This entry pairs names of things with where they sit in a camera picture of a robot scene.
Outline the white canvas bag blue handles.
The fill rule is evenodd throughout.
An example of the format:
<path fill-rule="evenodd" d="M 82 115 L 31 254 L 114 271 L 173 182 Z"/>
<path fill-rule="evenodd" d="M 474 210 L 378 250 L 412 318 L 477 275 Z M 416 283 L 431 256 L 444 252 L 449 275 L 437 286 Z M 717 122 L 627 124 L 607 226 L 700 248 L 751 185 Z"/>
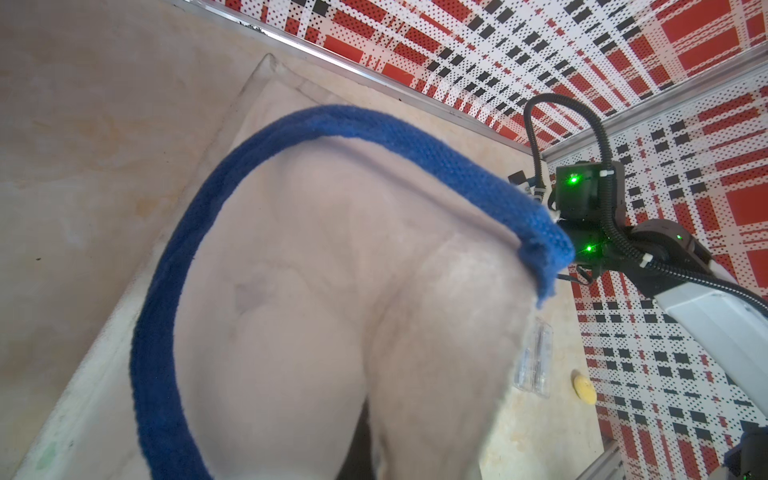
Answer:
<path fill-rule="evenodd" d="M 20 479 L 474 479 L 571 241 L 267 55 Z"/>

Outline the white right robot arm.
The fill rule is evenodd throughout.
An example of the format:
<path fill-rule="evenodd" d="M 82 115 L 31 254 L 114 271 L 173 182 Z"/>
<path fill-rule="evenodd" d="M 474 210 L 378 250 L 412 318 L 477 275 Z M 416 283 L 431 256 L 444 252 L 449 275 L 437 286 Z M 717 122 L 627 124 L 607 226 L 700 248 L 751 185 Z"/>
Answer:
<path fill-rule="evenodd" d="M 641 268 L 620 252 L 595 223 L 562 220 L 576 250 L 574 263 L 593 278 L 607 271 L 625 275 L 644 296 L 685 330 L 716 360 L 752 403 L 767 412 L 767 307 L 757 307 L 722 287 L 701 285 Z M 708 281 L 736 285 L 728 272 L 681 225 L 653 219 L 624 232 L 642 253 L 704 275 Z"/>

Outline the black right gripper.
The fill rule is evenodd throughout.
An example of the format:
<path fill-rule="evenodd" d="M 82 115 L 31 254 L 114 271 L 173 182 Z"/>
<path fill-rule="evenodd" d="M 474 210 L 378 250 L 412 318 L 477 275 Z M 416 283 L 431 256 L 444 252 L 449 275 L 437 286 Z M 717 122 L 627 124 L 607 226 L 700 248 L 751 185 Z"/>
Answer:
<path fill-rule="evenodd" d="M 622 274 L 630 271 L 629 261 L 602 231 L 598 223 L 560 219 L 557 225 L 573 244 L 575 254 L 571 264 L 576 271 L 575 275 L 558 274 L 559 280 L 594 282 L 609 271 Z"/>

